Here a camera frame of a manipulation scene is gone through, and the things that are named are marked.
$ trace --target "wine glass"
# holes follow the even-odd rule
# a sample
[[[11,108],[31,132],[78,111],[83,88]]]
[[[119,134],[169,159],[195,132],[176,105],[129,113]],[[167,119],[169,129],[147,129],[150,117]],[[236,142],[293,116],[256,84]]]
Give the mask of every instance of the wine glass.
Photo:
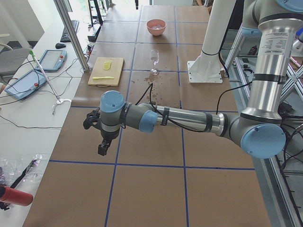
[[[151,69],[151,74],[156,76],[159,74],[159,72],[155,69],[156,64],[159,62],[159,51],[157,50],[151,50],[150,52],[150,60],[153,63],[153,69]]]

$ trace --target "white desk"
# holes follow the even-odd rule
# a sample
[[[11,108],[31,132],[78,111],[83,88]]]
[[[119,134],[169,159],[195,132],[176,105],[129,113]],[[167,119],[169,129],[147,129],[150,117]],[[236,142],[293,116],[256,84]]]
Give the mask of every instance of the white desk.
[[[55,44],[60,41],[63,31],[63,23],[58,17],[54,19],[48,30],[41,37],[39,42],[34,47],[33,51],[35,56],[39,59],[46,49],[54,49]],[[82,49],[86,48],[87,29],[86,25],[80,24],[78,30],[78,38]],[[77,58],[76,53],[71,43],[66,43],[67,59],[63,67],[55,73],[47,73],[50,79],[56,77],[65,71]],[[15,78],[20,78],[26,72],[31,70],[30,64],[21,67],[15,74]],[[80,78],[82,76],[82,69],[79,61],[76,61],[73,66],[68,69],[68,73],[72,75],[72,80],[66,92],[61,98],[73,99],[75,92],[78,88]],[[51,80],[51,83],[58,94],[62,93],[69,83],[71,77],[63,73],[61,76]],[[51,91],[48,84],[45,84],[40,90]],[[0,115],[7,118],[19,126],[27,127],[62,127],[67,112],[70,108],[70,103],[65,102],[56,108],[55,115],[52,115],[52,106],[56,102],[56,97],[49,93],[38,91],[24,101],[16,102],[9,105],[0,106]],[[0,104],[15,101],[12,97],[6,96],[6,92],[0,95]],[[41,165],[38,167],[38,172],[43,174],[48,159],[53,151],[59,136],[60,129],[24,129],[17,128],[13,124],[0,119],[0,158],[8,157],[15,159],[23,159],[20,166],[24,170],[36,154],[44,154]],[[32,195],[36,194],[40,182],[31,182],[29,180],[20,182],[16,189],[28,192]],[[9,210],[0,210],[0,220],[2,226],[20,227],[22,226],[30,206],[22,207],[13,205]]]

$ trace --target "keyboard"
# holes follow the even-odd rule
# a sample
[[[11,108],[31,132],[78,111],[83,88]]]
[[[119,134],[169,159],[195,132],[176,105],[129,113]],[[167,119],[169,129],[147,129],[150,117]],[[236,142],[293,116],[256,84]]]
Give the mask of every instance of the keyboard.
[[[79,26],[79,21],[78,20],[72,20],[71,21],[72,26],[74,27],[75,32],[77,32],[78,26]],[[67,30],[66,28],[64,28],[63,32],[62,32],[62,36],[60,39],[61,43],[68,43],[71,42],[70,37],[68,36]]]

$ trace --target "yellow knife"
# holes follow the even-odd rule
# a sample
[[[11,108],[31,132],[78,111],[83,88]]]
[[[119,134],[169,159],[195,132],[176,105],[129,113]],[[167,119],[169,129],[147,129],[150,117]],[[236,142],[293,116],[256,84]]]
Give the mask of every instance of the yellow knife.
[[[93,77],[93,79],[114,79],[114,77]]]

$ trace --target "robotic arm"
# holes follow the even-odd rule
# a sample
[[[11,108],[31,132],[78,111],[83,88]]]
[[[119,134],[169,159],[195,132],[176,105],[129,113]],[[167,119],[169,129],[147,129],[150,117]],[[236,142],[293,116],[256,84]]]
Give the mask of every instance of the robotic arm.
[[[232,140],[248,154],[270,158],[285,144],[277,113],[296,31],[303,26],[303,0],[245,0],[244,30],[262,32],[258,59],[246,109],[240,115],[210,114],[166,106],[125,102],[117,91],[105,92],[100,108],[83,123],[103,137],[98,153],[106,155],[120,127],[152,132],[156,125],[183,127],[196,132],[213,132]]]

